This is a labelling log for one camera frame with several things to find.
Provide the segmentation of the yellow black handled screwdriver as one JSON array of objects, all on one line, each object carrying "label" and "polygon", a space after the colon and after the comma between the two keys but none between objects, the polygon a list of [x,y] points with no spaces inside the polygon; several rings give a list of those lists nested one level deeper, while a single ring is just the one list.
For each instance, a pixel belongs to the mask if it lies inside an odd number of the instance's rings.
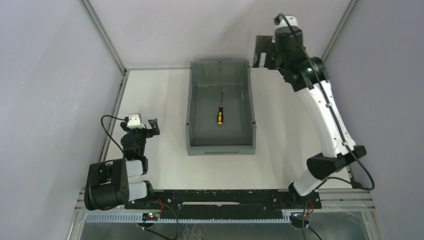
[{"label": "yellow black handled screwdriver", "polygon": [[223,93],[221,93],[221,95],[220,95],[220,105],[219,105],[219,107],[218,107],[218,114],[217,114],[217,124],[218,124],[218,125],[222,125],[222,124],[223,124],[223,121],[224,121],[224,114],[223,114],[223,110],[224,110],[224,107],[223,107],[223,98],[224,98],[224,94],[223,94]]}]

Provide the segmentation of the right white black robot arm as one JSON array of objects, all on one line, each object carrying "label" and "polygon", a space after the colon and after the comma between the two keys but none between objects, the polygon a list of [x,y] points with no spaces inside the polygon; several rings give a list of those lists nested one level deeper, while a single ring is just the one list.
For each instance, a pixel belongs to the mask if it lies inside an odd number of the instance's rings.
[{"label": "right white black robot arm", "polygon": [[289,83],[307,109],[316,127],[321,152],[306,160],[307,169],[288,187],[286,204],[291,208],[305,206],[333,174],[367,154],[348,133],[332,94],[327,70],[319,57],[310,57],[303,46],[303,32],[298,27],[280,27],[273,36],[255,39],[254,64],[259,67],[261,54],[264,67],[277,70]]}]

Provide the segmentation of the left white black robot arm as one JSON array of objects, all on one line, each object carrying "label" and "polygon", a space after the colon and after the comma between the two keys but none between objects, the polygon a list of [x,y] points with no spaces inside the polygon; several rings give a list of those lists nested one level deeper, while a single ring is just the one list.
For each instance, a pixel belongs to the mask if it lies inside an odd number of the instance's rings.
[{"label": "left white black robot arm", "polygon": [[122,158],[89,166],[84,193],[84,204],[89,211],[107,211],[136,200],[154,198],[154,189],[148,180],[132,181],[147,174],[147,139],[160,135],[158,120],[150,119],[148,123],[150,128],[141,122],[140,117],[125,118],[120,123],[125,131],[120,139]]}]

